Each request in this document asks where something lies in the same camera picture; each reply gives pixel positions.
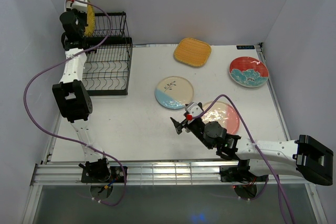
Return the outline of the round yellow green woven plate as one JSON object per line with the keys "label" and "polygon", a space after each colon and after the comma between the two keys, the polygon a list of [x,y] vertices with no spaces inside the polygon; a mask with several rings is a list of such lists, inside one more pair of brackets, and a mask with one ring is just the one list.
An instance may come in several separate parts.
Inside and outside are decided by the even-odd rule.
{"label": "round yellow green woven plate", "polygon": [[96,18],[95,18],[94,9],[91,5],[88,5],[87,6],[87,26],[85,28],[86,37],[90,37],[93,35],[93,32],[95,30],[95,23],[96,23]]}

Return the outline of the white plate green maroon rim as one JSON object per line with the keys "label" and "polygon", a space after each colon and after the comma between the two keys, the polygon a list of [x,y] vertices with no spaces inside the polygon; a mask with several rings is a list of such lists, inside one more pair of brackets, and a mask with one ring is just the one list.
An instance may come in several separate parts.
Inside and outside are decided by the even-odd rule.
{"label": "white plate green maroon rim", "polygon": [[64,11],[69,11],[71,10],[71,5],[72,5],[72,1],[71,0],[65,0],[64,3]]}

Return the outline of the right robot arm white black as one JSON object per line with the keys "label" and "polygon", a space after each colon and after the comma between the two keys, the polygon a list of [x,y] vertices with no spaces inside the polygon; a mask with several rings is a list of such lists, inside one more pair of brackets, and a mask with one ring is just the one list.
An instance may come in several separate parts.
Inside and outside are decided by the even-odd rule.
{"label": "right robot arm white black", "polygon": [[227,133],[218,122],[204,123],[172,120],[177,134],[191,132],[209,150],[226,161],[238,161],[230,172],[236,180],[250,180],[271,174],[290,175],[322,185],[333,184],[333,151],[308,135],[291,141],[252,142],[248,138]]}

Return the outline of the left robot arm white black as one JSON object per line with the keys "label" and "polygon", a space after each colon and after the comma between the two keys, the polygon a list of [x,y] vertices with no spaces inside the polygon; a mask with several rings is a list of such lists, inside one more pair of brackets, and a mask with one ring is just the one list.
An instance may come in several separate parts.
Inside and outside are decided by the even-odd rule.
{"label": "left robot arm white black", "polygon": [[82,82],[87,60],[83,50],[88,48],[85,37],[87,14],[75,9],[67,10],[60,15],[60,22],[64,29],[61,41],[67,62],[52,92],[62,117],[71,124],[82,143],[85,163],[79,166],[92,179],[105,182],[111,177],[111,168],[90,130],[89,115],[93,112],[93,105]]}

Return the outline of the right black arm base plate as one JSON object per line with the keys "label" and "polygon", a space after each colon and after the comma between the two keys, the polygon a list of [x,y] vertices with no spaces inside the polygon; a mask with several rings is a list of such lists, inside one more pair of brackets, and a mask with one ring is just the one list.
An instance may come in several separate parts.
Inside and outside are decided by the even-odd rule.
{"label": "right black arm base plate", "polygon": [[249,172],[247,169],[239,169],[237,166],[220,166],[219,174],[221,182],[230,183],[243,183],[249,184],[252,182],[265,182],[268,178],[267,175],[256,176]]}

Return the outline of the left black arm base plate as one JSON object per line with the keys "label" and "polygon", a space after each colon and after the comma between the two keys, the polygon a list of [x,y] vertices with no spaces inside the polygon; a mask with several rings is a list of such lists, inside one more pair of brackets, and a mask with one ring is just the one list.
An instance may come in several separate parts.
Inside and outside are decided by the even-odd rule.
{"label": "left black arm base plate", "polygon": [[124,170],[120,166],[110,166],[109,168],[90,168],[83,169],[81,175],[82,183],[124,183],[127,177],[128,167],[124,166]]}

